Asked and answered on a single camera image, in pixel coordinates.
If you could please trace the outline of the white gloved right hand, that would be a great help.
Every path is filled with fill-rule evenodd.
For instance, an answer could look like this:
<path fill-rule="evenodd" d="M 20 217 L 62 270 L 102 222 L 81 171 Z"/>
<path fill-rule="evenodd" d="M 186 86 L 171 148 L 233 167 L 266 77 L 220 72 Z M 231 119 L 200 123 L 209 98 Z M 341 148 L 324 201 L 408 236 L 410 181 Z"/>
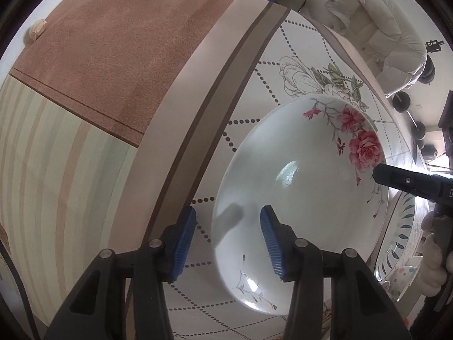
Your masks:
<path fill-rule="evenodd" d="M 452 255 L 448 257 L 447 268 L 442 266 L 442 252 L 438 244 L 435 243 L 432 232 L 433 221 L 436 217 L 434 211 L 428 212 L 421 228 L 424 232 L 425 241 L 423 243 L 422 261 L 417 276 L 417 285 L 420 292 L 425 297 L 434 297 L 447 280 L 448 273 L 452 271 Z"/>

